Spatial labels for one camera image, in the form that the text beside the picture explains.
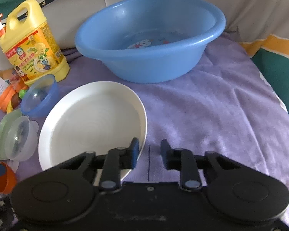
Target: small blue bowl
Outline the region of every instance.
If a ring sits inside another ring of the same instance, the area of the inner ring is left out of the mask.
[[[225,25],[223,12],[203,0],[125,0],[86,20],[75,44],[124,80],[164,82],[190,71]]]
[[[45,117],[59,101],[59,88],[55,76],[45,75],[38,79],[25,93],[20,109],[33,118]]]

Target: white plate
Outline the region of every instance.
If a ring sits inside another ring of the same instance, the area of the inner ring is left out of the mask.
[[[93,82],[51,110],[39,138],[39,160],[46,170],[85,151],[103,155],[128,147],[133,137],[139,139],[140,155],[146,136],[147,115],[138,95],[117,82]],[[121,179],[129,172],[122,171]]]

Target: purple cloth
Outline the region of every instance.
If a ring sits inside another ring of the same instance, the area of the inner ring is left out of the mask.
[[[78,53],[69,50],[71,60]],[[148,117],[147,140],[125,180],[178,181],[177,171],[163,168],[159,144],[202,155],[214,150],[269,174],[289,187],[289,115],[272,88],[237,43],[223,35],[208,44],[196,67],[173,81],[136,84],[113,75],[101,62],[79,57],[59,83],[61,96],[89,82],[116,81],[141,98]],[[40,129],[45,119],[37,119]],[[19,165],[19,180],[41,171],[38,152]],[[289,208],[284,215],[289,224]]]

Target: blue plastic basin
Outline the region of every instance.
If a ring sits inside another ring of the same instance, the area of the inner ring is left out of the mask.
[[[87,19],[75,44],[124,80],[163,82],[190,71],[225,25],[203,0],[124,0]]]

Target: black line marking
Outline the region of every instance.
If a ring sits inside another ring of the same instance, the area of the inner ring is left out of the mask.
[[[150,149],[151,149],[151,145],[149,145],[149,152],[148,152],[148,181],[150,181]]]

